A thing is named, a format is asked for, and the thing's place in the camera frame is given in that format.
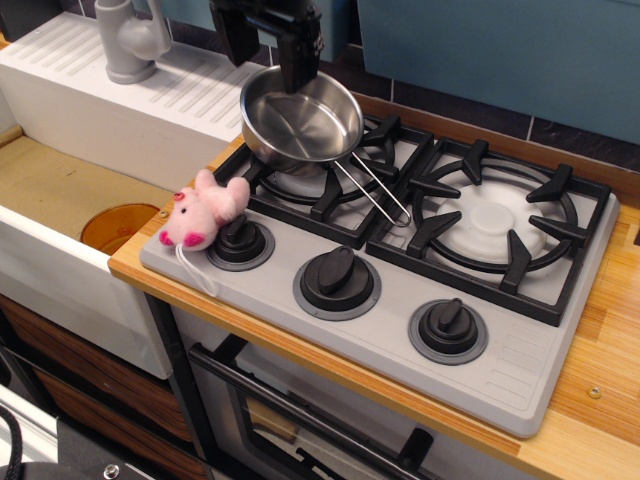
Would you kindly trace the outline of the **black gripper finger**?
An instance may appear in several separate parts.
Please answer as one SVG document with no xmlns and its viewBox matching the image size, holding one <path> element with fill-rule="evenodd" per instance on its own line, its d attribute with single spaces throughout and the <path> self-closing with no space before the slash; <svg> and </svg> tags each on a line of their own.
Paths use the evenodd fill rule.
<svg viewBox="0 0 640 480">
<path fill-rule="evenodd" d="M 321 32 L 284 33 L 278 38 L 278 51 L 285 92 L 296 93 L 317 76 Z"/>
<path fill-rule="evenodd" d="M 210 8 L 216 32 L 230 62 L 240 66 L 260 50 L 257 29 L 244 13 L 222 7 Z"/>
</svg>

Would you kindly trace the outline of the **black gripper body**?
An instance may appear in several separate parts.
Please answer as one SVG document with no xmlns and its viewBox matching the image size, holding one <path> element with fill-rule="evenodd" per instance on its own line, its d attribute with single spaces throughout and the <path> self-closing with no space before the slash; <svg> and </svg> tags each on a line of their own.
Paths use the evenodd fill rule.
<svg viewBox="0 0 640 480">
<path fill-rule="evenodd" d="M 257 33 L 262 31 L 276 39 L 288 32 L 321 32 L 322 13 L 313 1 L 210 1 L 209 7 L 241 11 Z"/>
</svg>

